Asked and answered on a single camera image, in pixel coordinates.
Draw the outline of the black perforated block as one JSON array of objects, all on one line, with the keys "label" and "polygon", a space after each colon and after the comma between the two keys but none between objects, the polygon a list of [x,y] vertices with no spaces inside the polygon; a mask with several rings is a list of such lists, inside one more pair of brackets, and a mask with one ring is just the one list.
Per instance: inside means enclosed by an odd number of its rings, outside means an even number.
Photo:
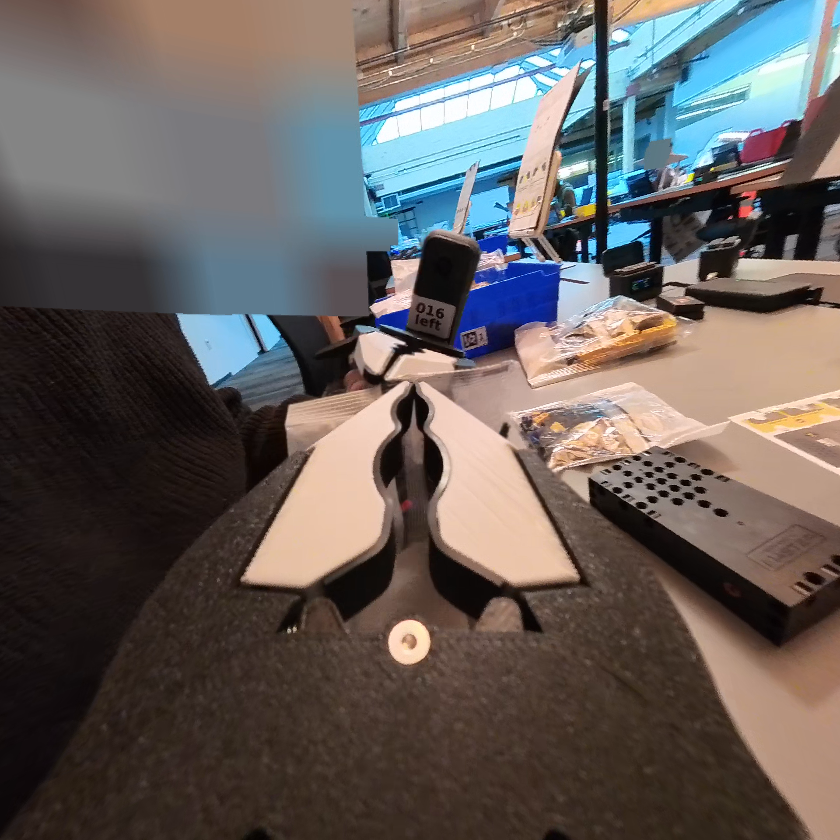
[{"label": "black perforated block", "polygon": [[839,609],[838,526],[667,448],[589,476],[606,519],[776,646]]}]

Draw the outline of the clear bag of yellow beams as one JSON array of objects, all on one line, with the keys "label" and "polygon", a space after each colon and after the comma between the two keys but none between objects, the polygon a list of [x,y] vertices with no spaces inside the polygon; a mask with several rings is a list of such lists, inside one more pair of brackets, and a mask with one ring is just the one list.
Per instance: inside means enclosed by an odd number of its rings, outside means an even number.
[{"label": "clear bag of yellow beams", "polygon": [[564,321],[521,325],[513,340],[528,383],[539,388],[662,350],[683,332],[673,314],[618,296]]}]

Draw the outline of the clear bag blue yellow parts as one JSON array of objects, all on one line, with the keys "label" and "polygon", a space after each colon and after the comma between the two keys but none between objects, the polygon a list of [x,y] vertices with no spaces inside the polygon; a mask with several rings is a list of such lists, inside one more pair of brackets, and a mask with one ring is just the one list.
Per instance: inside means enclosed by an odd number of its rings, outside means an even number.
[{"label": "clear bag blue yellow parts", "polygon": [[511,431],[555,474],[709,438],[728,423],[697,421],[636,383],[509,415]]}]

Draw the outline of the document stand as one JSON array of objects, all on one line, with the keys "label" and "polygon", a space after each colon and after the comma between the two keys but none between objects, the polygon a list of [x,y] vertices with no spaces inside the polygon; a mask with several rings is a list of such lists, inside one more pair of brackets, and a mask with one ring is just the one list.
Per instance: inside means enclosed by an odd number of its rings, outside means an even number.
[{"label": "document stand", "polygon": [[793,157],[782,174],[782,186],[838,177],[839,78],[812,101]]}]

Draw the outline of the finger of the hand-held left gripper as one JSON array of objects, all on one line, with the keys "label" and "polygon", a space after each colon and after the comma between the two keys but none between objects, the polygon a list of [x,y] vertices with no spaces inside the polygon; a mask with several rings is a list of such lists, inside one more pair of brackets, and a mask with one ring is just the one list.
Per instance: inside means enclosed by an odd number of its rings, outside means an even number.
[{"label": "finger of the hand-held left gripper", "polygon": [[382,331],[361,331],[354,336],[352,367],[361,372],[371,386],[387,384],[387,369],[399,354],[411,352],[408,344]]},{"label": "finger of the hand-held left gripper", "polygon": [[387,369],[387,384],[415,382],[433,375],[453,374],[474,368],[473,360],[437,351],[401,353]]}]

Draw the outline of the black office chair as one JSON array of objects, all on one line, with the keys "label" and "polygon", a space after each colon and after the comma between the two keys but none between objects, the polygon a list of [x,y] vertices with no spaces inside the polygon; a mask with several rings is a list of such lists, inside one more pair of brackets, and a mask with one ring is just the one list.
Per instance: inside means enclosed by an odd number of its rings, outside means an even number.
[{"label": "black office chair", "polygon": [[307,395],[330,396],[344,389],[350,350],[339,317],[270,314],[268,319],[290,347]]}]

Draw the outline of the black pole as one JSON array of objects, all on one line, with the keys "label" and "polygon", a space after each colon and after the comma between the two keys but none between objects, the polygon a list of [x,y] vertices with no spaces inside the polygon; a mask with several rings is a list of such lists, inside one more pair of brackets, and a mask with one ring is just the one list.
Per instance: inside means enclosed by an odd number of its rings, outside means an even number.
[{"label": "black pole", "polygon": [[608,233],[608,155],[610,150],[610,3],[594,1],[595,30],[595,261],[602,262]]}]

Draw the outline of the dark grey mat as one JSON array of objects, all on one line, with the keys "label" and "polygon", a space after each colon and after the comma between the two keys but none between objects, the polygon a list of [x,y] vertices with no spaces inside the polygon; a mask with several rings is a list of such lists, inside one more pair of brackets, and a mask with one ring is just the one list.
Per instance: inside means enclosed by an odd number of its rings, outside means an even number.
[{"label": "dark grey mat", "polygon": [[807,285],[813,289],[813,294],[807,300],[813,306],[839,308],[839,275],[794,272],[778,279],[793,281],[799,286]]}]

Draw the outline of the clear bag of tan parts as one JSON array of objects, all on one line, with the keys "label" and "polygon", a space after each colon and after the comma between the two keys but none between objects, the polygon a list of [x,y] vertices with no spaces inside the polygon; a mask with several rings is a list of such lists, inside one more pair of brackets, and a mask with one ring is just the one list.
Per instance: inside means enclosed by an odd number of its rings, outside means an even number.
[{"label": "clear bag of tan parts", "polygon": [[[420,258],[398,259],[392,262],[392,278],[385,284],[385,294],[370,306],[375,317],[380,318],[387,313],[409,307],[420,262]],[[502,280],[506,267],[505,255],[500,250],[489,254],[482,253],[471,287],[482,287]]]}]

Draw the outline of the black charger case with display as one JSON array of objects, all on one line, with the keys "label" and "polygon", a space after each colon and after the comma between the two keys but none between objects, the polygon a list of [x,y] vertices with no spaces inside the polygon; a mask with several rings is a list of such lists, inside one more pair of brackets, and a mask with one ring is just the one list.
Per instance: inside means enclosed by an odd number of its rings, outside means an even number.
[{"label": "black charger case with display", "polygon": [[604,250],[602,269],[608,279],[610,298],[648,301],[656,299],[663,290],[664,268],[645,259],[640,240]]}]

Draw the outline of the clear bag of dark parts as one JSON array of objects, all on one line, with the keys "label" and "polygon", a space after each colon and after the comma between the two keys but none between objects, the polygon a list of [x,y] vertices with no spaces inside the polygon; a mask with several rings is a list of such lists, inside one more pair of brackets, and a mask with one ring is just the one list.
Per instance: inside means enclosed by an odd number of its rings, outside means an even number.
[{"label": "clear bag of dark parts", "polygon": [[[385,392],[381,386],[329,395],[306,402],[294,402],[287,411],[286,435],[289,455],[309,450],[320,439],[346,424]],[[389,487],[390,497],[398,499],[402,513],[395,518],[397,545],[414,541],[419,519],[427,504],[422,461],[423,442],[416,425],[416,413],[411,414],[412,425],[402,438],[402,468]]]}]

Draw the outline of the small paper sign on stand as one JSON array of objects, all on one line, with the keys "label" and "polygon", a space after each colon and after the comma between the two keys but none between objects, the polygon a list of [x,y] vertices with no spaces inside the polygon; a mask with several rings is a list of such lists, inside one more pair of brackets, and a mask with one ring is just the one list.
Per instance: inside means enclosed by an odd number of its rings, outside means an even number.
[{"label": "small paper sign on stand", "polygon": [[457,235],[462,235],[466,230],[466,224],[469,218],[469,209],[471,206],[471,195],[473,193],[479,168],[480,161],[476,161],[465,173],[464,182],[458,195],[458,202],[452,225],[452,232]]}]

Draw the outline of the person's left forearm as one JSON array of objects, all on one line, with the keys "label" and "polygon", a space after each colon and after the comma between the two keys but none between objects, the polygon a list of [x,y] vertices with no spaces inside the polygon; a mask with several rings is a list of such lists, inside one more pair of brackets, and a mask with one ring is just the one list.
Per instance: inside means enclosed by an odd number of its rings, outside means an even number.
[{"label": "person's left forearm", "polygon": [[245,451],[246,489],[252,490],[288,457],[286,420],[291,406],[310,401],[294,395],[276,405],[248,407],[233,387],[216,389],[237,427]]}]

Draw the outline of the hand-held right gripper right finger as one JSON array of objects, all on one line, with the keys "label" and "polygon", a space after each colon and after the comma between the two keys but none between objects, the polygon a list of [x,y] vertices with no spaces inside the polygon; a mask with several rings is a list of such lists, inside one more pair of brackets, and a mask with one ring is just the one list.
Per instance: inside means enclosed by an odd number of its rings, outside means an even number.
[{"label": "hand-held right gripper right finger", "polygon": [[518,451],[430,384],[416,385],[423,435],[429,571],[436,591],[469,617],[498,597],[582,583],[571,550]]}]

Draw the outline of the flat black device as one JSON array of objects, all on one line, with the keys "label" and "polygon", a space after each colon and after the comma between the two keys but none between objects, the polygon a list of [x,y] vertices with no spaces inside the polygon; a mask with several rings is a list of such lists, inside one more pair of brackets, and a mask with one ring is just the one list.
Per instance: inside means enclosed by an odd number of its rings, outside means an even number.
[{"label": "flat black device", "polygon": [[713,308],[770,313],[821,302],[822,287],[796,278],[777,280],[704,280],[686,289],[686,294]]}]

